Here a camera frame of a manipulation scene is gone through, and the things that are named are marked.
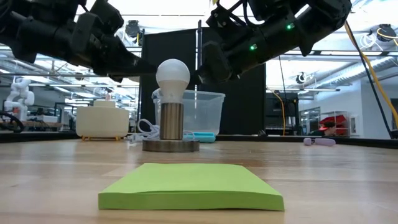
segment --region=blue object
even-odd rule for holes
[[[183,140],[199,140],[200,143],[213,143],[216,141],[216,136],[214,133],[206,133],[206,132],[194,132],[193,138],[192,134],[184,134]]]

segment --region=purple object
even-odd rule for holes
[[[326,139],[326,138],[304,139],[305,146],[311,146],[312,144],[317,144],[320,146],[334,146],[336,144],[336,141],[333,139]]]
[[[312,145],[312,139],[305,138],[304,139],[304,146],[311,146],[311,145]]]

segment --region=wooden table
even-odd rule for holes
[[[98,210],[97,193],[145,162],[241,164],[282,193],[285,212]],[[189,154],[115,141],[0,144],[0,223],[398,223],[398,151],[218,142]]]

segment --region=green led light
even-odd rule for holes
[[[250,50],[256,50],[257,49],[257,45],[253,44],[252,46],[250,46]]]
[[[287,29],[287,30],[291,30],[291,29],[293,29],[293,28],[294,28],[294,23],[287,24],[287,26],[286,26],[286,29]]]

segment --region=robotic arm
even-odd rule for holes
[[[243,5],[244,21],[232,12]],[[308,4],[307,10],[296,13]],[[248,19],[250,6],[257,21]],[[299,47],[307,56],[313,45],[344,25],[350,0],[239,0],[231,9],[217,2],[207,24],[222,42],[203,45],[203,65],[195,72],[198,83],[219,83],[289,50]]]
[[[18,78],[15,83],[11,84],[11,92],[4,102],[4,109],[6,111],[18,108],[17,118],[20,121],[26,121],[27,106],[32,106],[35,102],[35,95],[29,91],[30,80],[25,78]],[[19,96],[18,102],[13,102],[14,98]]]
[[[124,21],[108,0],[96,0],[74,22],[86,0],[0,0],[0,42],[15,58],[33,63],[38,53],[90,67],[117,82],[153,74],[157,68],[128,52],[115,32]],[[240,5],[244,21],[232,12]],[[299,15],[306,4],[309,8]],[[247,17],[248,5],[261,25]],[[193,82],[219,83],[299,47],[310,53],[314,43],[339,29],[351,10],[350,0],[239,0],[231,9],[217,2],[207,24],[222,38],[203,46],[203,65]]]
[[[86,0],[0,0],[0,42],[15,58],[34,63],[44,54],[117,82],[156,72],[114,36],[124,21],[108,0],[96,0],[74,22],[78,6],[85,5]]]

